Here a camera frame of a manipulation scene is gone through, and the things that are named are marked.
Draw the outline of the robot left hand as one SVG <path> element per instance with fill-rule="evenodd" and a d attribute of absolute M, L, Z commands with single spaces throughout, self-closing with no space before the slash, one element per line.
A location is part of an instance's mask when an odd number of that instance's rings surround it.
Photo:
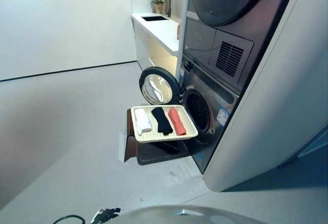
<path fill-rule="evenodd" d="M 100 209 L 93 217 L 91 223 L 104 223 L 118 216 L 121 208 Z"/>

